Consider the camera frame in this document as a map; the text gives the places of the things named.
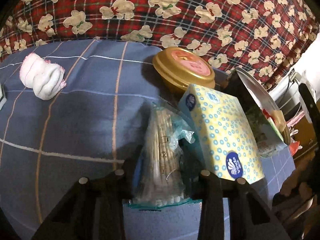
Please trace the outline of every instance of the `blue tablecloth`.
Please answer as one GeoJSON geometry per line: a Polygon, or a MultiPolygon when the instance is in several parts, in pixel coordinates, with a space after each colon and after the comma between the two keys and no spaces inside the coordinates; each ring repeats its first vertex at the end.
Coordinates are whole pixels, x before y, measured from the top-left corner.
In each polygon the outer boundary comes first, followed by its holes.
{"type": "MultiPolygon", "coordinates": [[[[0,205],[22,240],[32,237],[75,181],[105,176],[143,144],[152,101],[171,98],[151,64],[159,51],[140,43],[65,41],[17,52],[0,65],[8,99],[0,111],[0,205]],[[67,87],[49,101],[19,79],[21,62],[32,51],[68,75],[67,87]]],[[[262,165],[266,177],[253,187],[270,204],[294,163],[285,149],[262,165]]],[[[199,204],[162,212],[124,207],[130,240],[196,239],[199,220],[199,204]]]]}

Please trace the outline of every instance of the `blue oval logo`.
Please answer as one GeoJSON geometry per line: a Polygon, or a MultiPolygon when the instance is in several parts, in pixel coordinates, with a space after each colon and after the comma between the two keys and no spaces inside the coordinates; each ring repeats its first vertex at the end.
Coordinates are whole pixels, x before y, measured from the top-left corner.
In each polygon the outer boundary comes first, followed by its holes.
{"type": "Polygon", "coordinates": [[[237,179],[242,177],[243,168],[237,153],[232,151],[228,153],[226,158],[226,166],[232,178],[237,179]]]}
{"type": "Polygon", "coordinates": [[[196,97],[193,94],[189,94],[186,97],[186,106],[189,111],[192,111],[196,105],[196,97]]]}

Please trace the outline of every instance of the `white cable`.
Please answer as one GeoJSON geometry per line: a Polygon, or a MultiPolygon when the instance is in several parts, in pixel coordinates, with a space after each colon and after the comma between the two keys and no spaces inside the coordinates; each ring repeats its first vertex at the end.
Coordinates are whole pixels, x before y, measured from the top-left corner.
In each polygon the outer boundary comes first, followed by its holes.
{"type": "Polygon", "coordinates": [[[289,103],[289,101],[295,96],[295,94],[298,92],[299,90],[299,87],[298,89],[295,91],[295,93],[281,106],[279,107],[279,109],[281,110],[281,108],[283,108],[287,103],[289,103]]]}

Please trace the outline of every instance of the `vinda logo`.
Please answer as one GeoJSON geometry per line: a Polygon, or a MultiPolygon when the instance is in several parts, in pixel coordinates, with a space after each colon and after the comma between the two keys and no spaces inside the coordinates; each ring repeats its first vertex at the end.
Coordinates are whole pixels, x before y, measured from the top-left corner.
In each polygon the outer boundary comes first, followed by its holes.
{"type": "Polygon", "coordinates": [[[226,158],[226,166],[230,176],[234,179],[240,178],[243,175],[243,168],[239,160],[238,154],[229,152],[226,158]]]}

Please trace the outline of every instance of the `metal tin lid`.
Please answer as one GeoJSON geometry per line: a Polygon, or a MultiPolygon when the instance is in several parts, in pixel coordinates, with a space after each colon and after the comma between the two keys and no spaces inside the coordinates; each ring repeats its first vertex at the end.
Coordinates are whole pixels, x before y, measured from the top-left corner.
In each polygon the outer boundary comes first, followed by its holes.
{"type": "Polygon", "coordinates": [[[190,51],[169,47],[153,57],[153,66],[169,83],[182,90],[189,84],[214,88],[214,71],[202,58],[190,51]]]}

